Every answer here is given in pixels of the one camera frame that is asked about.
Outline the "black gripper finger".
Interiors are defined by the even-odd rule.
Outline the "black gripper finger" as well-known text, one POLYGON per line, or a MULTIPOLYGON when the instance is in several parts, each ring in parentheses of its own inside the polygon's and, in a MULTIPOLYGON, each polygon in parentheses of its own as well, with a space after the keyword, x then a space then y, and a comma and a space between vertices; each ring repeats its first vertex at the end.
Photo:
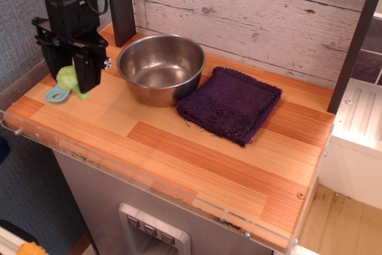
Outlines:
POLYGON ((66 41, 38 39, 45 61, 54 79, 61 68, 72 65, 72 48, 66 41))
POLYGON ((82 94, 91 91, 101 81, 101 68, 93 59, 76 54, 73 57, 76 77, 82 94))

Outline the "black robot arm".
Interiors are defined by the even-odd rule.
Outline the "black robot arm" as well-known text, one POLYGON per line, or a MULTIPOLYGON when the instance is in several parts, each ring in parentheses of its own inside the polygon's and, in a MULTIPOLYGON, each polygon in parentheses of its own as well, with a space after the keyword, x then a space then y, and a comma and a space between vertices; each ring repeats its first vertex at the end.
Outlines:
POLYGON ((98 0, 44 0, 48 17, 35 17, 36 42, 54 79, 64 67, 73 67, 79 92, 85 94, 98 86, 101 72, 110 67, 107 41, 97 32, 100 16, 98 0))

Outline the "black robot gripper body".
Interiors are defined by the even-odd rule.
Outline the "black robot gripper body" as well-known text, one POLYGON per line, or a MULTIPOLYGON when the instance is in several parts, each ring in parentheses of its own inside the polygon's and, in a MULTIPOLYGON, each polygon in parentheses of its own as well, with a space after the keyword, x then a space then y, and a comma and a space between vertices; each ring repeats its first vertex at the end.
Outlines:
POLYGON ((66 41, 76 54, 93 59, 104 69, 109 61, 106 56, 107 41, 98 34, 100 11, 97 0, 45 0, 47 18, 36 17, 32 24, 38 39, 66 41))

